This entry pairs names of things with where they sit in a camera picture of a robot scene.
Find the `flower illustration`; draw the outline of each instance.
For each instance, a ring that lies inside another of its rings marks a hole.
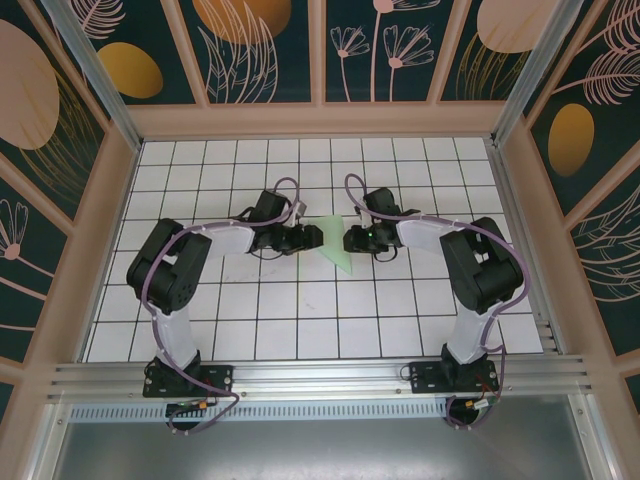
[[[437,7],[440,0],[373,0],[373,8],[376,9],[376,24],[373,29],[373,51],[371,54],[371,101],[376,101],[376,53],[378,50],[378,31],[380,30],[380,18],[387,13],[409,12]]]
[[[378,13],[391,13],[394,10],[423,10],[435,7],[439,3],[440,0],[418,0],[415,2],[409,0],[373,0],[373,7]]]
[[[15,211],[6,199],[0,200],[0,258],[15,260],[20,257],[20,244],[27,229],[29,209],[20,202]]]
[[[365,43],[365,36],[362,33],[362,27],[347,27],[344,33],[340,27],[331,29],[331,41],[336,47],[336,52],[340,57],[340,67],[342,68],[342,84],[344,93],[347,96],[347,102],[351,101],[349,96],[349,88],[347,86],[347,76],[344,71],[344,59],[347,57],[355,57],[369,52],[369,44]]]
[[[433,50],[427,50],[431,45],[428,31],[429,27],[424,27],[422,30],[407,27],[398,37],[397,25],[384,29],[384,48],[391,67],[390,102],[393,101],[393,78],[398,68],[415,67],[433,61]]]

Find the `gray metal surface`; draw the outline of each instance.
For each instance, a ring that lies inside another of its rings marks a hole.
[[[566,398],[509,398],[481,429],[442,419],[72,424],[58,480],[589,479]]]

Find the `cable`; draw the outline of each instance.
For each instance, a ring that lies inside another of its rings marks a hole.
[[[356,208],[359,208],[362,212],[366,212],[369,215],[371,215],[372,217],[376,217],[376,218],[380,218],[382,220],[391,220],[394,222],[400,222],[403,220],[420,220],[420,221],[424,221],[424,222],[431,222],[431,223],[435,223],[438,225],[447,225],[447,226],[452,226],[452,227],[461,227],[464,229],[468,229],[468,230],[472,230],[476,233],[479,233],[481,235],[484,235],[485,237],[493,240],[494,242],[496,242],[498,245],[500,245],[502,248],[504,248],[514,259],[515,261],[518,263],[518,265],[520,266],[520,269],[522,270],[522,276],[524,278],[524,286],[522,289],[522,292],[520,292],[520,295],[518,295],[515,299],[512,299],[511,301],[507,302],[507,303],[503,303],[502,305],[499,305],[489,316],[489,320],[487,321],[487,324],[485,325],[485,328],[482,332],[482,336],[480,337],[480,345],[482,346],[483,350],[487,353],[497,353],[497,352],[501,352],[502,357],[500,360],[500,384],[499,384],[499,388],[498,388],[498,392],[497,392],[497,396],[500,396],[502,394],[502,386],[504,383],[504,370],[505,370],[505,362],[506,362],[506,354],[507,351],[504,347],[504,345],[500,345],[499,347],[496,348],[488,348],[487,347],[487,339],[489,338],[489,332],[491,331],[491,328],[493,327],[493,324],[496,320],[496,318],[498,317],[499,314],[501,314],[502,312],[504,312],[505,310],[508,310],[509,308],[513,307],[514,305],[517,305],[518,303],[520,303],[528,294],[529,294],[529,289],[531,288],[531,273],[529,272],[529,268],[527,267],[526,262],[524,261],[524,259],[522,258],[522,256],[516,252],[513,247],[511,247],[511,245],[509,245],[504,239],[500,238],[498,235],[494,234],[493,232],[490,232],[488,230],[485,230],[484,228],[480,228],[477,227],[476,225],[471,225],[469,223],[465,223],[465,222],[458,222],[458,221],[454,221],[454,220],[447,220],[445,218],[440,218],[440,217],[434,217],[433,215],[425,215],[425,214],[420,214],[420,215],[410,215],[410,216],[406,216],[406,217],[401,217],[401,216],[395,216],[395,215],[383,215],[381,213],[378,212],[374,212],[370,209],[368,209],[365,205],[362,205],[362,203],[360,203],[351,193],[351,188],[349,187],[349,179],[354,178],[358,181],[358,183],[360,183],[360,186],[362,187],[362,189],[364,190],[364,193],[366,195],[367,193],[367,187],[364,183],[364,180],[362,180],[362,178],[360,178],[358,175],[356,175],[355,173],[349,173],[347,174],[346,177],[344,177],[344,188],[345,191],[347,193],[347,196],[349,197],[349,199],[353,202],[353,204],[356,206]],[[456,420],[455,418],[451,417],[450,415],[450,411],[451,411],[451,404],[453,403],[453,401],[456,399],[456,396],[452,396],[451,398],[449,398],[449,400],[447,401],[447,406],[445,409],[445,420],[446,422],[453,426],[453,427],[460,427],[460,426],[465,426],[467,427],[469,430],[471,430],[471,425],[464,425],[461,422],[459,422],[458,420]],[[482,418],[480,420],[477,420],[476,422],[474,422],[474,427],[477,428],[480,425],[482,425],[487,418],[489,417],[489,414],[493,411],[493,407],[489,408],[489,410],[482,416]]]
[[[206,383],[203,383],[200,380],[193,378],[188,373],[186,373],[183,369],[181,369],[178,366],[178,364],[175,362],[175,360],[171,358],[171,355],[169,354],[169,352],[167,352],[167,349],[164,343],[162,342],[162,338],[160,338],[160,331],[158,329],[158,310],[149,303],[149,286],[151,285],[151,279],[153,278],[156,271],[158,270],[158,266],[160,265],[160,262],[162,262],[162,259],[165,257],[167,252],[169,252],[171,247],[173,247],[182,237],[184,237],[189,233],[194,233],[194,232],[203,233],[203,232],[206,232],[208,229],[213,229],[217,227],[226,227],[230,225],[240,225],[243,227],[266,227],[268,225],[273,225],[274,223],[280,223],[280,222],[286,221],[286,219],[289,218],[291,214],[294,212],[298,202],[300,201],[300,186],[298,185],[298,182],[296,182],[293,178],[284,177],[276,182],[274,191],[284,181],[289,181],[293,183],[293,185],[295,186],[296,193],[295,193],[293,202],[291,203],[291,206],[287,210],[285,210],[279,217],[276,217],[272,220],[268,220],[266,222],[250,223],[250,222],[242,222],[242,221],[230,219],[227,221],[212,222],[212,223],[206,223],[204,225],[192,225],[190,227],[185,227],[183,230],[181,230],[176,235],[174,235],[167,242],[167,244],[160,250],[160,252],[158,253],[158,256],[155,258],[155,260],[151,264],[149,273],[144,279],[144,283],[142,285],[142,292],[140,294],[140,301],[142,302],[142,306],[151,314],[151,326],[153,330],[153,337],[155,338],[155,341],[156,341],[156,344],[158,345],[158,349],[160,350],[160,353],[164,355],[164,358],[169,364],[169,366],[173,368],[176,371],[176,373],[180,375],[182,378],[184,378],[188,382],[200,388],[203,388],[207,392],[214,393],[223,397],[233,397],[234,399],[230,405],[223,408],[220,411],[220,413],[218,413],[211,420],[208,420],[207,422],[204,422],[204,423],[200,423],[194,428],[192,428],[191,430],[186,430],[186,431],[178,430],[177,428],[175,428],[175,426],[173,425],[173,422],[170,419],[169,426],[174,435],[178,434],[178,435],[187,436],[190,434],[194,434],[194,433],[198,433],[198,432],[202,432],[203,430],[206,430],[207,428],[212,426],[214,423],[216,423],[221,417],[223,417],[229,410],[235,407],[240,401],[240,396],[237,393],[223,390],[221,388],[216,388],[211,385],[207,385]]]

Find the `tan circle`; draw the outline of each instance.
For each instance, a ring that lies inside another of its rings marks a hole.
[[[0,138],[35,150],[49,141],[58,124],[56,72],[38,44],[4,20],[0,45]]]

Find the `enclosure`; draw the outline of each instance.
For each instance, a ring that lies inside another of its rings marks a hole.
[[[638,0],[3,2],[3,478],[637,478],[638,39]],[[127,281],[158,221],[225,221],[289,177],[301,224],[342,234],[348,174],[490,217],[524,258],[486,343],[495,414],[457,431],[455,392],[404,376],[463,308],[441,255],[242,253],[189,304],[240,401],[172,436]]]

